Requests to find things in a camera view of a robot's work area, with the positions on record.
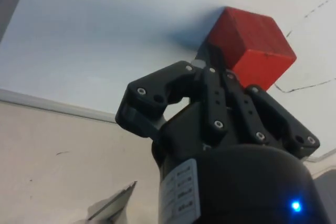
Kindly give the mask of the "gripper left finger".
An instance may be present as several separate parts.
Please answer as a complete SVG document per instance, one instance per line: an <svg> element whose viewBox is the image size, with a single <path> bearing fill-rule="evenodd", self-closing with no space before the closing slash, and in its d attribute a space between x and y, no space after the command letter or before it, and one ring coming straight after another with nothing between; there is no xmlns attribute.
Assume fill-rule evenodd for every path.
<svg viewBox="0 0 336 224"><path fill-rule="evenodd" d="M128 84L115 120L158 145L192 141L217 145L227 133L220 48L205 42L196 59L178 61Z"/></svg>

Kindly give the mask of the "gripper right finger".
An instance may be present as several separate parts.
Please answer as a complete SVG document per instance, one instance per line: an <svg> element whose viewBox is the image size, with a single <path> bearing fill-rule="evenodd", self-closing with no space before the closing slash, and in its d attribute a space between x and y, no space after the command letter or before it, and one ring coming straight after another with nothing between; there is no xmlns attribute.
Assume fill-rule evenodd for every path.
<svg viewBox="0 0 336 224"><path fill-rule="evenodd" d="M223 87L242 143L274 147L298 159L311 156L320 147L318 138L260 86L244 88L236 75L227 71Z"/></svg>

